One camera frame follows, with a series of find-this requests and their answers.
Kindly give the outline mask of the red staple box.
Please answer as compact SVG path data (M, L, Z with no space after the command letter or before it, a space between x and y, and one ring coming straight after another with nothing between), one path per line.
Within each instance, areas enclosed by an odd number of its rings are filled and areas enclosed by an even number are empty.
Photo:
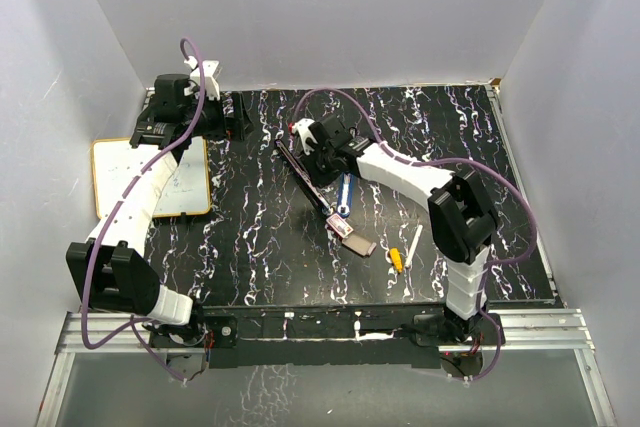
M349 237L353 232L353 227L338 213L330 215L326 219L326 225L332 230L340 239Z

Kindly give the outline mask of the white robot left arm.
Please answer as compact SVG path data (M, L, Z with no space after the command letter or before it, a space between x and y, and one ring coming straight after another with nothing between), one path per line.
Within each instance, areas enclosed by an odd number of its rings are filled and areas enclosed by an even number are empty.
M167 326L186 346L204 339L207 323L193 312L193 299L163 285L146 261L147 233L192 138L243 141L252 129L242 93L231 93L226 103L186 74L156 78L129 141L136 161L129 184L88 238L66 252L83 320L92 309L116 311L130 314L130 325Z

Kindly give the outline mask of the grey staple box tray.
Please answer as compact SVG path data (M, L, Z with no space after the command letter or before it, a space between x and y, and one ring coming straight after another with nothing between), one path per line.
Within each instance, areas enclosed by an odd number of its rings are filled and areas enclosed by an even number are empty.
M356 255L366 258L375 251L377 244L356 233L351 233L342 240L342 245Z

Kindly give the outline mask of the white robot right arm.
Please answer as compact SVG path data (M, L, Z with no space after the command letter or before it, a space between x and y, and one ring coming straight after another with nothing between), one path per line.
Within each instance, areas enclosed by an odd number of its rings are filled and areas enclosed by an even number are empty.
M376 182L414 201L429 215L435 247L447 264L448 287L442 320L415 321L418 335L429 331L460 344L482 329L486 312L485 271L498 227L493 203L480 176L419 164L382 141L354 135L333 114L320 121L303 118L290 125L302 145L299 161L311 183L325 187L341 174Z

